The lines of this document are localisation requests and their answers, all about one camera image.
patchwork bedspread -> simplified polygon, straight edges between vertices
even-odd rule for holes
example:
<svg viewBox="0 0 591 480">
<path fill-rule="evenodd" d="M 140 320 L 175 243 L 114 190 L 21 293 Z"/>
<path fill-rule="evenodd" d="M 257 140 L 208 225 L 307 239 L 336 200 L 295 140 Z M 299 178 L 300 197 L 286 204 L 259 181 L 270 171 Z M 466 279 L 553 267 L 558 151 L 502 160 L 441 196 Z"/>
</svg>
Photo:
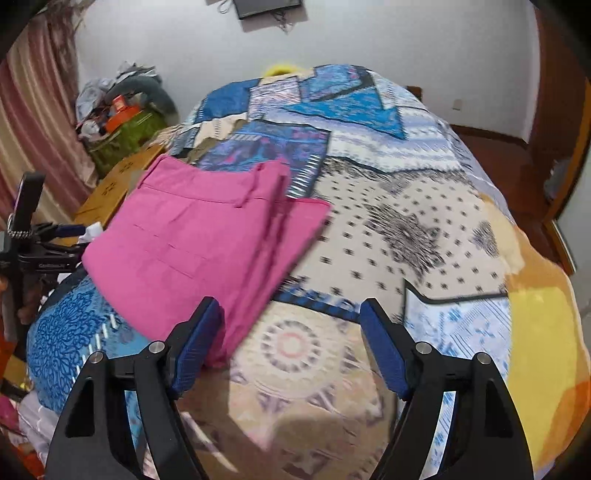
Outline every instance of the patchwork bedspread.
<svg viewBox="0 0 591 480">
<path fill-rule="evenodd" d="M 281 160 L 290 196 L 333 205 L 229 369 L 204 372 L 178 404 L 211 478 L 370 477 L 400 410 L 357 323 L 368 297 L 442 353 L 492 355 L 536 470 L 568 445 L 590 375 L 569 281 L 410 92 L 362 67 L 322 66 L 226 85 L 174 132 L 169 153 L 197 168 Z M 60 368 L 71 382 L 75 366 Z M 437 472 L 453 402 L 446 394 L 423 477 Z"/>
</svg>

striped curtain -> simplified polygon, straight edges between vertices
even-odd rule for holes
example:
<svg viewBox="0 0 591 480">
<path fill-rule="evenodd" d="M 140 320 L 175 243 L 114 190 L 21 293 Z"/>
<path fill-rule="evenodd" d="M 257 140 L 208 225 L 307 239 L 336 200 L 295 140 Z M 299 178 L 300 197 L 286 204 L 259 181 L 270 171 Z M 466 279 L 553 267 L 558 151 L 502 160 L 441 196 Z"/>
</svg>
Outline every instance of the striped curtain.
<svg viewBox="0 0 591 480">
<path fill-rule="evenodd" d="M 37 221 L 70 221 L 96 184 L 75 131 L 73 38 L 70 10 L 37 15 L 0 64 L 0 229 L 25 171 L 46 174 Z"/>
</svg>

pink pants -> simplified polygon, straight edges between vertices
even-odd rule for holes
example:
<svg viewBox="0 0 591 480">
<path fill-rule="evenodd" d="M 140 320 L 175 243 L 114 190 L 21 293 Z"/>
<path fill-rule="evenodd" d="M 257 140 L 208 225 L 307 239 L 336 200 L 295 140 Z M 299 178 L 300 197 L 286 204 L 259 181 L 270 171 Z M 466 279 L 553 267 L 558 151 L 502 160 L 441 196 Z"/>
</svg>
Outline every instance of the pink pants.
<svg viewBox="0 0 591 480">
<path fill-rule="evenodd" d="M 289 199 L 278 161 L 245 173 L 198 170 L 162 155 L 83 263 L 137 331 L 165 339 L 205 296 L 225 312 L 209 352 L 225 364 L 322 227 L 330 204 Z"/>
</svg>

silver bolt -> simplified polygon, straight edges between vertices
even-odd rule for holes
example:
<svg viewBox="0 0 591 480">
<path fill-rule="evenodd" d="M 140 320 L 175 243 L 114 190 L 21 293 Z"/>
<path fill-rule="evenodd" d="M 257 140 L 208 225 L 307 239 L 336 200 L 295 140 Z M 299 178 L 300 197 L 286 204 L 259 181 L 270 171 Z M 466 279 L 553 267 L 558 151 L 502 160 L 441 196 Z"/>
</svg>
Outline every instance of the silver bolt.
<svg viewBox="0 0 591 480">
<path fill-rule="evenodd" d="M 482 365 L 488 365 L 492 362 L 492 358 L 488 353 L 480 352 L 476 355 L 476 360 L 478 360 Z"/>
<path fill-rule="evenodd" d="M 423 355 L 427 355 L 433 351 L 433 347 L 427 342 L 419 342 L 416 344 L 415 348 L 418 353 L 422 353 Z"/>
<path fill-rule="evenodd" d="M 88 361 L 91 364 L 97 364 L 98 362 L 100 362 L 103 358 L 104 358 L 104 354 L 103 352 L 95 352 L 93 353 L 90 357 L 88 357 Z"/>
<path fill-rule="evenodd" d="M 148 347 L 148 350 L 150 350 L 152 353 L 160 353 L 162 350 L 164 350 L 164 342 L 152 342 Z"/>
</svg>

